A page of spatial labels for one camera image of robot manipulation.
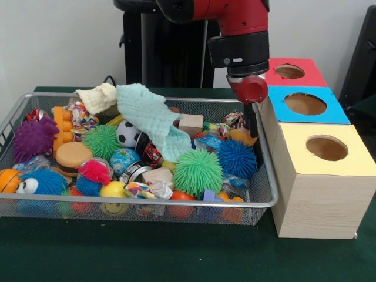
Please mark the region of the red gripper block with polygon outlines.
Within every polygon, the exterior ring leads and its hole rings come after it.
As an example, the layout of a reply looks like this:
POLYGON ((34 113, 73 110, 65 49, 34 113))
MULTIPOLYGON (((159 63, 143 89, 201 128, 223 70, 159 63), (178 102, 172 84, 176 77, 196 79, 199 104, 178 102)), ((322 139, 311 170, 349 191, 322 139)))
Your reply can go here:
POLYGON ((227 81, 238 100, 244 103, 244 127, 249 130, 250 137, 256 138, 259 133, 253 103, 261 103, 268 94, 268 85, 264 75, 250 75, 242 78, 228 75, 227 81))

